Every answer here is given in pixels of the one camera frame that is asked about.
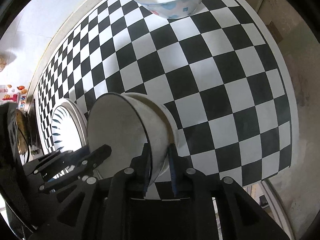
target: screw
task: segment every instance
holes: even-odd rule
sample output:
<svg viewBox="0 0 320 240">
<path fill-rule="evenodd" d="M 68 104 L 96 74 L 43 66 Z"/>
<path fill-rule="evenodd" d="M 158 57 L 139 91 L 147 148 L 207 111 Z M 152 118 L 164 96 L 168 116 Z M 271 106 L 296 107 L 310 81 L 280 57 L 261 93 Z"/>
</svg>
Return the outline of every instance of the screw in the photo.
<svg viewBox="0 0 320 240">
<path fill-rule="evenodd" d="M 192 174 L 195 174 L 196 173 L 196 170 L 194 168 L 187 168 L 186 169 L 186 173 L 192 175 Z"/>
<path fill-rule="evenodd" d="M 124 173 L 125 174 L 132 174 L 134 172 L 134 169 L 133 168 L 126 168 L 125 170 L 124 170 Z"/>
<path fill-rule="evenodd" d="M 233 179 L 230 177 L 224 177 L 223 178 L 223 182 L 226 184 L 232 184 L 233 183 Z"/>
<path fill-rule="evenodd" d="M 95 184 L 97 181 L 97 179 L 95 177 L 90 177 L 87 179 L 87 183 L 88 184 Z"/>
<path fill-rule="evenodd" d="M 84 175 L 84 176 L 82 177 L 82 181 L 86 181 L 87 178 L 89 178 L 89 176 L 88 176 L 88 175 Z"/>
</svg>

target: blue bowl rim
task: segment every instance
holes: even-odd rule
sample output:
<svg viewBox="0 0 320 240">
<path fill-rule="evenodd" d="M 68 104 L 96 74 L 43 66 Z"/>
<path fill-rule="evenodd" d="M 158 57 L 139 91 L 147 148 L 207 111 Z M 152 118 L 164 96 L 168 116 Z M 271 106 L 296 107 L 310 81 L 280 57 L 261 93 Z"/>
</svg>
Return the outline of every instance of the blue bowl rim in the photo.
<svg viewBox="0 0 320 240">
<path fill-rule="evenodd" d="M 172 0 L 172 1 L 169 1 L 169 2 L 162 2 L 162 3 L 140 3 L 137 0 L 134 0 L 134 1 L 139 3 L 139 4 L 141 4 L 141 5 L 161 5 L 161 4 L 167 4 L 167 3 L 171 3 L 171 2 L 176 2 L 176 1 L 179 1 L 179 0 Z"/>
</svg>

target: black and white checkered mat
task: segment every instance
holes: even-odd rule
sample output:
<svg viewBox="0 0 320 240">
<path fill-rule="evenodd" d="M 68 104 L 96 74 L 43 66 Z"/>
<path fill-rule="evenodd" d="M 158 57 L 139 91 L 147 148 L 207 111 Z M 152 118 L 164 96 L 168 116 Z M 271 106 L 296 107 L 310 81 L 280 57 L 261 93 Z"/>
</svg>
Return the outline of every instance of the black and white checkered mat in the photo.
<svg viewBox="0 0 320 240">
<path fill-rule="evenodd" d="M 160 18 L 133 0 L 98 4 L 56 49 L 38 84 L 49 152 L 55 102 L 70 98 L 88 117 L 106 92 L 145 93 L 164 104 L 179 129 L 179 155 L 207 175 L 231 176 L 245 186 L 291 164 L 283 78 L 236 0 L 203 0 L 179 20 Z M 169 172 L 153 185 L 161 199 L 172 198 L 167 181 Z"/>
</svg>

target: black cable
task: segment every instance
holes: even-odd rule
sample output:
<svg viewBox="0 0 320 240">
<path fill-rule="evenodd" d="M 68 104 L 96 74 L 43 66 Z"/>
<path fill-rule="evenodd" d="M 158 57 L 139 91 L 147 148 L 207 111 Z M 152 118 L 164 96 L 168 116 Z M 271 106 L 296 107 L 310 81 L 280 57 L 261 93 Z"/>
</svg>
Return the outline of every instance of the black cable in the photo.
<svg viewBox="0 0 320 240">
<path fill-rule="evenodd" d="M 17 126 L 17 128 L 18 128 L 19 132 L 21 133 L 21 135 L 22 135 L 23 139 L 25 140 L 26 145 L 27 145 L 27 148 L 28 148 L 28 156 L 27 156 L 27 160 L 26 160 L 26 163 L 27 163 L 27 162 L 29 162 L 29 158 L 30 158 L 30 149 L 29 149 L 29 145 L 28 145 L 28 142 L 27 142 L 27 140 L 26 140 L 25 136 L 24 136 L 24 135 L 23 135 L 23 133 L 21 132 L 20 128 L 19 128 L 18 126 Z"/>
</svg>

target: table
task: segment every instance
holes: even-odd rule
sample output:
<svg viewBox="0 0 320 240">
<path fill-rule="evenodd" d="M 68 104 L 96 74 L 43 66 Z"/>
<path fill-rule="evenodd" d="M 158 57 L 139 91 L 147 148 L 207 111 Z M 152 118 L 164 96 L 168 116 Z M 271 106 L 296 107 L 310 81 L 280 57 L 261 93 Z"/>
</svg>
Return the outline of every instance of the table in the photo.
<svg viewBox="0 0 320 240">
<path fill-rule="evenodd" d="M 297 109 L 281 53 L 244 0 L 203 0 L 190 17 L 160 18 L 133 0 L 103 0 L 65 37 L 38 84 L 46 147 L 59 98 L 88 118 L 106 92 L 148 94 L 172 113 L 178 153 L 241 186 L 292 163 Z M 172 199 L 170 172 L 147 193 Z"/>
</svg>

